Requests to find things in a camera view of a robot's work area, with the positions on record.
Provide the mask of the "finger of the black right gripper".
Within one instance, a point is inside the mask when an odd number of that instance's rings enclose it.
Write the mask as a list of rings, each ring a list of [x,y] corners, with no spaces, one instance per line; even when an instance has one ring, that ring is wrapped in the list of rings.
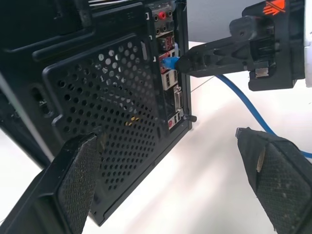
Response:
[[[257,19],[254,16],[244,16],[234,19],[229,25],[231,36],[235,42],[246,42],[258,36]]]

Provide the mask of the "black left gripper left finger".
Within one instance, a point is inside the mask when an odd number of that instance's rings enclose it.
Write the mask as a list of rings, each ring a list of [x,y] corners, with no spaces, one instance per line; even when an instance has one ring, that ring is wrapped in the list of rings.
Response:
[[[0,226],[2,234],[80,234],[91,208],[100,155],[97,135],[67,141],[30,183]]]

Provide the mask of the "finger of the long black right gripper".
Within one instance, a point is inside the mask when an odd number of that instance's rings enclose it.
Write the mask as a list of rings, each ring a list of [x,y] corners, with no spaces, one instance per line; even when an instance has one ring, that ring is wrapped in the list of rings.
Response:
[[[179,58],[175,68],[196,78],[251,70],[250,44],[228,37],[194,46]]]

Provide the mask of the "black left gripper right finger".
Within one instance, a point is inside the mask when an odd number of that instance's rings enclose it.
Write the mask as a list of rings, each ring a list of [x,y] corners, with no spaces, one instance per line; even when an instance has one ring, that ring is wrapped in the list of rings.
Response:
[[[312,232],[312,165],[291,141],[250,128],[235,134],[249,184],[279,234]]]

